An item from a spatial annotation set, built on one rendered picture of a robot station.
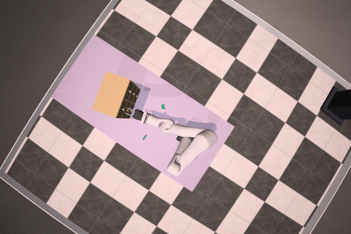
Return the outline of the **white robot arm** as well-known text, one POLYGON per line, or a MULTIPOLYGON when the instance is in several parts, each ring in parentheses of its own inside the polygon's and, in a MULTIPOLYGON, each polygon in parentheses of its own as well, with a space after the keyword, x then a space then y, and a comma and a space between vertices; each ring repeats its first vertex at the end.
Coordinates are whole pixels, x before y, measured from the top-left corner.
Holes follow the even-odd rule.
POLYGON ((217 135, 213 130, 175 124, 172 119, 167 118, 159 118, 156 116, 152 118, 151 125, 160 127, 162 124, 163 133, 175 134, 183 137, 167 167, 167 171, 174 176, 179 176, 196 160, 200 153, 209 149, 217 142, 217 135), (194 137, 193 141, 188 137, 194 137), (180 164, 178 162, 180 162, 180 164))

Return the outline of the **small wooden chest of drawers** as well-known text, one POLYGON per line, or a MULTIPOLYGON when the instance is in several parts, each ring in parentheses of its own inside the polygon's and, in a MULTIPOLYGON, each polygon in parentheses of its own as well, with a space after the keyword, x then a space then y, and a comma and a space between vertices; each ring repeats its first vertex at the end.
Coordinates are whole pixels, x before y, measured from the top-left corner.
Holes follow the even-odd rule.
POLYGON ((122 101, 125 100, 124 96, 130 82, 133 83, 130 79, 106 71, 92 109, 114 118, 128 118, 117 117, 117 114, 122 101))

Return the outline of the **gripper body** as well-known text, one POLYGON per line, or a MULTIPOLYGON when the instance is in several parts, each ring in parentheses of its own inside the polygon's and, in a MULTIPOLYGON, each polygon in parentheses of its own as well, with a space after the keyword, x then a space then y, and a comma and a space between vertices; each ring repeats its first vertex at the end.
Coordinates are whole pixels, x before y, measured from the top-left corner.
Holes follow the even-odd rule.
POLYGON ((155 117, 154 115, 149 114, 147 111, 141 111, 136 109, 133 115, 134 119, 140 120, 142 124, 146 123, 151 125, 152 118, 155 117))

